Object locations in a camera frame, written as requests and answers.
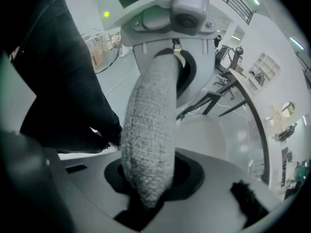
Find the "desk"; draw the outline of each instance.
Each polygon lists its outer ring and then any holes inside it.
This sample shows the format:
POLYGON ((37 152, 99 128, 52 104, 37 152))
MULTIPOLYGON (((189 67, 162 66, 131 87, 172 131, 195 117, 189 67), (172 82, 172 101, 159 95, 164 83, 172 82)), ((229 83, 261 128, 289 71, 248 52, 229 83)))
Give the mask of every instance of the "desk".
POLYGON ((264 177, 265 183, 269 184, 269 188, 278 190, 282 182, 282 144, 270 139, 265 128, 265 114, 263 113, 261 102, 256 99, 247 86, 247 79, 238 72, 230 69, 231 73, 237 79, 236 87, 244 96, 258 127, 260 134, 263 157, 264 157, 264 177))

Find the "gray floor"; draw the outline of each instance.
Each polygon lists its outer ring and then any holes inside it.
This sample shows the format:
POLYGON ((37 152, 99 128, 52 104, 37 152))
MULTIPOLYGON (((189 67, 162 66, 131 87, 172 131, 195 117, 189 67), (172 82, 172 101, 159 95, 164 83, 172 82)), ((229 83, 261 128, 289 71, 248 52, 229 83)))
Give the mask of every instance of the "gray floor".
MULTIPOLYGON (((105 57, 106 59, 104 58, 102 67, 96 71, 108 66, 115 53, 116 50, 115 52, 110 51, 105 57)), ((136 68, 137 64, 133 53, 123 58, 118 57, 110 68, 97 75, 104 93, 106 94, 136 68)), ((139 71, 136 70, 106 96, 112 109, 119 116, 121 125, 124 123, 127 102, 138 77, 139 71)), ((214 81, 218 80, 215 71, 203 89, 202 95, 208 90, 217 91, 220 89, 219 85, 213 84, 214 81)), ((232 107, 243 100, 237 89, 233 89, 233 93, 235 95, 234 100, 230 99, 231 95, 228 93, 218 103, 222 106, 232 107)), ((249 173, 251 174, 254 168, 255 173, 260 175, 263 171, 263 153, 259 132, 249 109, 246 107, 251 116, 251 120, 248 122, 250 141, 248 141, 247 119, 242 117, 247 116, 243 107, 236 110, 242 116, 231 112, 223 117, 218 117, 219 114, 228 109, 219 105, 216 105, 207 116, 202 116, 201 113, 206 106, 200 108, 194 115, 187 114, 182 122, 178 122, 177 146, 229 160, 246 172, 249 161, 253 159, 255 165, 250 167, 249 173)))

